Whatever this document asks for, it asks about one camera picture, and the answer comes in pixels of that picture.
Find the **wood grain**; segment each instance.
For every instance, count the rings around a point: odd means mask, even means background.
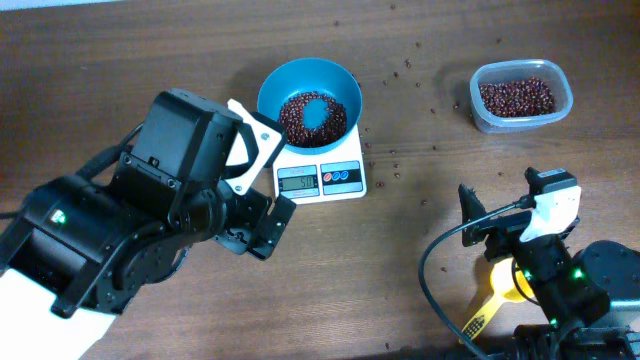
[[[121,139],[163,89],[252,107],[275,67],[308,56],[333,59],[362,83],[365,161],[376,162],[367,196],[299,207],[267,262],[195,246],[174,278],[140,291],[86,359],[351,358],[452,346],[418,286],[420,254],[460,222],[459,183],[496,208],[526,192],[528,166],[578,177],[571,251],[599,239],[639,248],[638,2],[395,5],[149,0],[0,13],[1,211]],[[571,113],[531,132],[480,133],[468,118],[471,75],[521,58],[562,67]],[[257,187],[272,186],[265,170]],[[427,264],[460,326],[488,295],[483,250],[455,239]],[[539,309],[506,305],[483,336],[543,321]]]

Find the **container of beans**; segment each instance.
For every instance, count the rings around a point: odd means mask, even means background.
[[[323,154],[342,144],[356,127],[362,92],[351,72],[339,64],[297,59],[275,69],[264,81],[258,112],[285,126],[287,150]]]
[[[470,90],[473,119],[487,134],[532,130],[564,118],[573,106],[567,78],[547,60],[485,65]]]

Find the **bowl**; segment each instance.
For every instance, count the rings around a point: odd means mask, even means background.
[[[337,63],[319,58],[303,58],[290,61],[275,69],[264,81],[258,94],[258,112],[278,120],[280,109],[300,93],[317,91],[326,94],[345,107],[347,130],[331,144],[302,148],[287,144],[285,149],[302,155],[315,155],[331,151],[344,142],[356,128],[362,114],[362,92],[353,75]],[[314,100],[304,109],[304,125],[315,128],[326,118],[323,100]]]
[[[503,118],[493,115],[484,106],[480,96],[480,85],[526,80],[530,77],[537,77],[549,86],[555,98],[556,112]],[[573,94],[564,72],[558,65],[547,60],[513,60],[485,65],[473,74],[470,90],[473,119],[478,129],[487,134],[532,130],[564,118],[573,106]]]

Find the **yellow measuring cup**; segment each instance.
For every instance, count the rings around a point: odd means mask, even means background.
[[[526,300],[513,283],[513,277],[511,276],[512,261],[513,258],[504,259],[493,266],[490,277],[493,296],[471,317],[471,320],[467,322],[464,328],[462,328],[462,332],[471,339],[474,339],[484,330],[502,304],[506,302],[519,303]],[[533,290],[531,290],[522,271],[516,272],[516,281],[525,295],[528,297],[533,296]]]

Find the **blue bowl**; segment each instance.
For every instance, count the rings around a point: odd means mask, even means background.
[[[271,118],[280,118],[280,109],[292,97],[317,91],[344,105],[347,112],[347,131],[329,145],[301,148],[287,144],[285,148],[297,154],[315,155],[335,149],[356,127],[362,114],[362,92],[356,79],[347,69],[333,61],[304,58],[290,61],[275,69],[262,84],[258,94],[258,112]],[[313,129],[326,118],[326,104],[322,100],[310,102],[304,109],[304,125]]]

